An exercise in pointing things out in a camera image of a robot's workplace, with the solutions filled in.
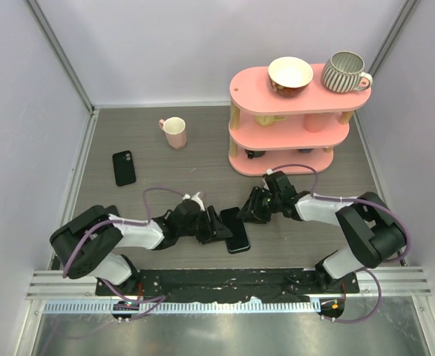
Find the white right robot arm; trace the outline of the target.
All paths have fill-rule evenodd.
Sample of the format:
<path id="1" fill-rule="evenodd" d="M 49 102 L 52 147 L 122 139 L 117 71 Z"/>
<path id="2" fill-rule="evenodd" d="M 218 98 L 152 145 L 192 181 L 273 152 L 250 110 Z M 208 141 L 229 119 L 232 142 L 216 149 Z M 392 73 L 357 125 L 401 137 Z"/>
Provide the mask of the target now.
<path id="1" fill-rule="evenodd" d="M 248 223 L 268 223 L 273 214 L 299 222 L 338 226 L 347 245 L 315 265 L 315 284 L 325 293 L 335 291 L 342 278 L 363 268 L 376 268 L 408 252 L 410 235 L 378 194 L 329 197 L 297 191 L 282 171 L 268 171 L 264 185 L 254 187 L 238 217 Z"/>

